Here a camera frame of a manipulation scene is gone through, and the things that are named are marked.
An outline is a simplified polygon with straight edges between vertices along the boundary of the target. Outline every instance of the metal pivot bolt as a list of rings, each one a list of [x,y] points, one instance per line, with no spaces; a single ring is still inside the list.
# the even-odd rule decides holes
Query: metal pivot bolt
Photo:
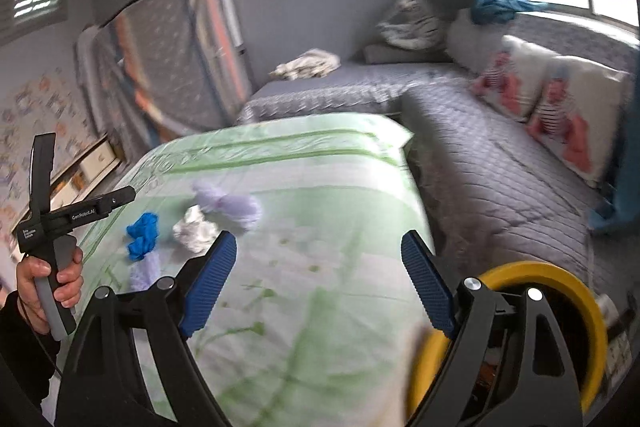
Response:
[[[174,287],[174,284],[175,280],[173,277],[162,277],[161,279],[158,279],[156,286],[161,290],[170,290]]]
[[[467,277],[465,279],[465,286],[471,291],[478,291],[482,287],[482,283],[473,277]]]
[[[542,301],[542,292],[538,288],[529,288],[527,295],[532,301]]]
[[[111,288],[109,288],[108,286],[100,286],[94,292],[94,297],[96,299],[106,299],[109,296],[110,292]]]

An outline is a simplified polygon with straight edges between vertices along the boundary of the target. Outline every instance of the black cable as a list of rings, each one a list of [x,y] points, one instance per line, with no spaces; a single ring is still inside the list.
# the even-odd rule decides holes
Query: black cable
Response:
[[[22,307],[22,313],[24,313],[24,318],[26,319],[27,324],[31,328],[31,333],[33,333],[33,336],[36,337],[38,344],[40,344],[40,347],[44,351],[44,354],[47,355],[47,358],[49,359],[49,362],[53,366],[53,369],[57,372],[60,379],[62,379],[62,371],[59,370],[58,366],[56,365],[56,362],[54,362],[54,360],[51,358],[49,351],[47,351],[47,349],[44,347],[44,344],[42,344],[42,341],[40,340],[40,337],[38,336],[37,331],[33,328],[33,324],[31,324],[31,319],[29,318],[29,314],[27,313],[27,310],[24,307],[24,302],[22,301],[22,298],[20,297],[20,295],[18,295],[18,302],[20,302],[20,306]]]

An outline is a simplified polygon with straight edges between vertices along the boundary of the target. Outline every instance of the green and white tablecloth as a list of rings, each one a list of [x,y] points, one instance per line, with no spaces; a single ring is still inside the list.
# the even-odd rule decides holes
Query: green and white tablecloth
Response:
[[[143,212],[159,216],[162,272],[174,275],[189,254],[171,229],[193,204],[192,182],[253,194],[262,220],[238,233],[236,266],[207,326],[189,341],[229,420],[234,427],[402,425],[409,360],[426,316],[400,240],[416,229],[431,243],[402,154],[409,138],[381,116],[327,114],[155,149],[119,184],[133,185],[136,201],[80,242],[79,309],[99,285],[129,290],[125,227]],[[139,339],[151,398],[172,417],[145,344]]]

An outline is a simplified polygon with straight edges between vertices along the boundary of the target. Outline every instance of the window with blinds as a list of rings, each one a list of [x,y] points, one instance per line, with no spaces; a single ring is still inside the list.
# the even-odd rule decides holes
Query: window with blinds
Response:
[[[66,19],[66,0],[0,0],[0,46]]]

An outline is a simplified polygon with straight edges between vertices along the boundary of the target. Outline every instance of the yellow bucket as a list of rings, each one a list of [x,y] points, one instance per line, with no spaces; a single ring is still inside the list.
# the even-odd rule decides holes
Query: yellow bucket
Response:
[[[587,336],[586,361],[580,381],[582,413],[591,406],[600,388],[607,360],[607,329],[593,295],[582,282],[558,266],[523,261],[498,266],[480,276],[486,286],[503,291],[520,285],[539,285],[551,288],[566,298],[580,315]],[[444,361],[450,340],[441,331],[434,331],[418,352],[412,381],[409,386],[408,415],[417,409]]]

